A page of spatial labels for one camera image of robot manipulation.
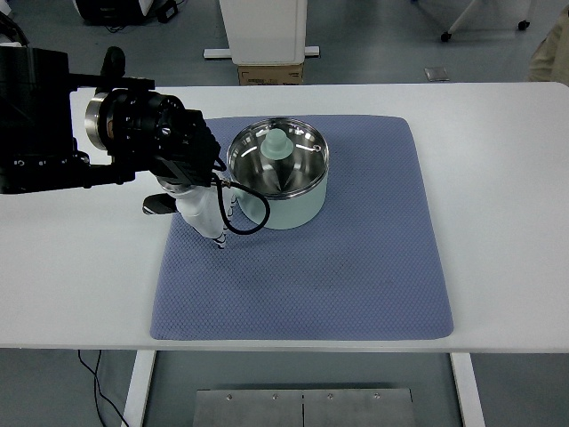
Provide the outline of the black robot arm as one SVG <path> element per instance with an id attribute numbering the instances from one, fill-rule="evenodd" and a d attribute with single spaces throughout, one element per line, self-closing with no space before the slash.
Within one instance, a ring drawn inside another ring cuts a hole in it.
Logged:
<path id="1" fill-rule="evenodd" d="M 163 187 L 146 214 L 181 214 L 198 233 L 231 230 L 232 192 L 203 114 L 152 80 L 73 74 L 68 56 L 1 50 L 1 191 L 26 194 L 121 185 L 139 172 Z"/>

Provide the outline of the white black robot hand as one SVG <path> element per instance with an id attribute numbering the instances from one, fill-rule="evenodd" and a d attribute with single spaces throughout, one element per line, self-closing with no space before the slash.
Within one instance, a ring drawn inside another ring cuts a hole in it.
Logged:
<path id="1" fill-rule="evenodd" d="M 144 199 L 144 214 L 175 214 L 189 224 L 199 235 L 212 240 L 218 248 L 224 248 L 228 227 L 222 220 L 218 190 L 195 185 L 174 185 L 159 182 L 164 192 Z"/>

